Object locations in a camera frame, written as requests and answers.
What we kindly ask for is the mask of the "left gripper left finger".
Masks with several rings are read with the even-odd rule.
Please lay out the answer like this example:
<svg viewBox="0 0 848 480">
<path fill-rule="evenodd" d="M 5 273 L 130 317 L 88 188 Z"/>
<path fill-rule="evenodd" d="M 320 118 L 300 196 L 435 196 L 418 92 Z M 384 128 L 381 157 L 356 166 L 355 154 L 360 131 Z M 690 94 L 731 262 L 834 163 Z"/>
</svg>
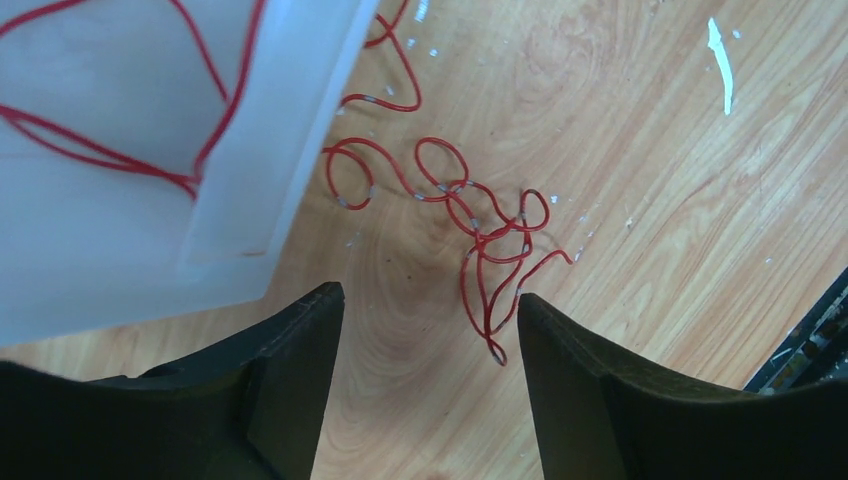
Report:
<svg viewBox="0 0 848 480">
<path fill-rule="evenodd" d="M 327 282 L 279 313 L 130 378 L 1 365 L 5 479 L 307 479 L 345 296 Z"/>
</svg>

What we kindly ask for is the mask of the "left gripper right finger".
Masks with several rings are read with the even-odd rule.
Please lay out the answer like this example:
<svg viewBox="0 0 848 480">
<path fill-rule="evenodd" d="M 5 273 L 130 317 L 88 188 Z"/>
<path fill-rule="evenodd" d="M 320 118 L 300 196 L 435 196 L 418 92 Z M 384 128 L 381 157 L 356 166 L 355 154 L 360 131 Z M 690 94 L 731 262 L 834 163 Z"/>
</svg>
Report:
<svg viewBox="0 0 848 480">
<path fill-rule="evenodd" d="M 518 336 L 547 479 L 843 479 L 847 384 L 762 395 L 702 381 L 535 294 Z"/>
</svg>

